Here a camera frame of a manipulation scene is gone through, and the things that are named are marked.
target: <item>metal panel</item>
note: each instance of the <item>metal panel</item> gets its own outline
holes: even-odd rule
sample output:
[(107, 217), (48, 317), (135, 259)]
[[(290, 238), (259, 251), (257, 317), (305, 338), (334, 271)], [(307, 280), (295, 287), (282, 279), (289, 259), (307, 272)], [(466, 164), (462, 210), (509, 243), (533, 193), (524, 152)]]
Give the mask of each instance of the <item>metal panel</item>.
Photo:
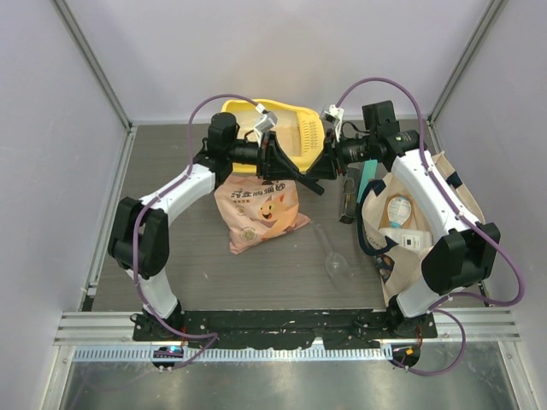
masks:
[[(420, 369), (439, 369), (459, 346), (424, 346)], [(517, 408), (497, 343), (471, 343), (452, 372), (423, 378), (387, 360), (150, 364), (75, 363), (62, 409), (350, 410)]]

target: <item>yellow plastic colander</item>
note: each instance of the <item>yellow plastic colander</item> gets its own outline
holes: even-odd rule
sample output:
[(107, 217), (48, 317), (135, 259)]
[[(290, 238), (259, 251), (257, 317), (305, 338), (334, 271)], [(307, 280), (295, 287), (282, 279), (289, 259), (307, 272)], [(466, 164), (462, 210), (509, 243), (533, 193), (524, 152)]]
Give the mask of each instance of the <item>yellow plastic colander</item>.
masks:
[[(319, 115), (313, 109), (295, 107), (282, 102), (263, 99), (255, 101), (277, 115), (278, 122), (273, 131), (277, 132), (279, 145), (300, 172), (306, 173), (323, 150), (325, 133)], [(240, 126), (239, 139), (243, 139), (245, 133), (253, 129), (260, 116), (252, 104), (242, 100), (226, 101), (222, 106), (222, 112), (236, 116)], [(248, 139), (255, 139), (254, 132), (248, 135)], [(256, 174), (256, 167), (234, 163), (233, 171)]]

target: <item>clear plastic spoon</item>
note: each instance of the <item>clear plastic spoon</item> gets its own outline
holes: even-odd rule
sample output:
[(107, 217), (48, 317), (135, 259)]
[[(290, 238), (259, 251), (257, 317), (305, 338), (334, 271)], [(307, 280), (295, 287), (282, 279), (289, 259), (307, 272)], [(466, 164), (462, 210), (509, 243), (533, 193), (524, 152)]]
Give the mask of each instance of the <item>clear plastic spoon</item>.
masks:
[(325, 254), (326, 275), (331, 279), (336, 289), (350, 292), (353, 288), (353, 274), (348, 262), (341, 254), (334, 252), (321, 224), (314, 224), (314, 229)]

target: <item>metal frame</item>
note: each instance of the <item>metal frame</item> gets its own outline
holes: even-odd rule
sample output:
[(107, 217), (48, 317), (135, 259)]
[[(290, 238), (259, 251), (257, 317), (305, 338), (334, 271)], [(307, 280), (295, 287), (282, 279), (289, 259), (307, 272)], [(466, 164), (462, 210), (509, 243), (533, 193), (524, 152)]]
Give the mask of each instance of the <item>metal frame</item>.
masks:
[(522, 359), (522, 343), (499, 342), (498, 345), (519, 408), (526, 410), (539, 409), (538, 397), (530, 382), (531, 378), (526, 369), (525, 361)]
[(440, 97), (435, 103), (431, 114), (429, 115), (429, 122), (433, 126), (438, 120), (438, 117), (441, 115), (444, 106), (452, 96), (454, 89), (460, 82), (463, 77), (463, 74), (469, 67), (469, 64), (473, 58), (477, 55), (480, 45), (486, 38), (486, 35), (492, 28), (496, 18), (500, 15), (503, 10), (503, 6), (507, 3), (507, 0), (491, 0), (490, 4), (486, 7), (486, 11), (482, 15), (482, 18), (475, 28), (473, 35), (471, 36), (468, 45), (466, 45), (465, 50), (463, 51), (460, 60), (456, 64), (456, 67), (452, 71), (446, 85), (444, 86), (443, 91), (441, 92)]
[[(447, 309), (465, 326), (468, 342), (518, 342), (515, 321), (505, 307), (457, 307)], [(136, 312), (76, 312), (64, 313), (56, 333), (55, 346), (169, 345), (170, 342), (134, 342), (135, 324), (129, 319)], [(452, 319), (435, 313), (438, 338), (424, 343), (462, 340), (460, 329)], [(408, 343), (414, 339), (383, 339), (383, 343)]]
[(74, 346), (55, 347), (56, 359), (47, 383), (42, 410), (58, 410), (61, 405), (62, 395), (68, 381), (70, 366), (76, 348)]
[(131, 158), (136, 135), (137, 127), (132, 127), (127, 133), (126, 139), (120, 150), (120, 155), (118, 156), (114, 179), (112, 181), (112, 186), (110, 187), (109, 199), (103, 212), (99, 237), (95, 249), (93, 250), (93, 257), (85, 282), (85, 293), (80, 303), (80, 310), (84, 306), (85, 300), (95, 296), (97, 290), (101, 269), (103, 268), (103, 262), (106, 255), (106, 248), (109, 243), (109, 234), (112, 229), (112, 224), (114, 223), (116, 206), (120, 199), (121, 187), (126, 177), (127, 166), (129, 165), (129, 159)]
[(73, 38), (76, 46), (84, 57), (87, 66), (89, 67), (91, 73), (97, 80), (99, 86), (104, 92), (104, 95), (108, 98), (112, 109), (118, 115), (121, 124), (126, 129), (127, 132), (131, 130), (131, 121), (127, 117), (126, 111), (121, 106), (120, 100), (116, 96), (112, 85), (110, 85), (109, 79), (106, 77), (106, 74), (103, 71), (103, 68), (99, 64), (98, 59), (95, 57), (95, 53), (91, 49), (91, 46), (87, 42), (87, 39), (84, 36), (84, 33), (79, 28), (78, 21), (74, 18), (74, 15), (66, 0), (51, 0), (53, 6), (57, 10), (57, 13), (61, 17), (62, 22), (65, 24), (67, 31), (70, 36)]

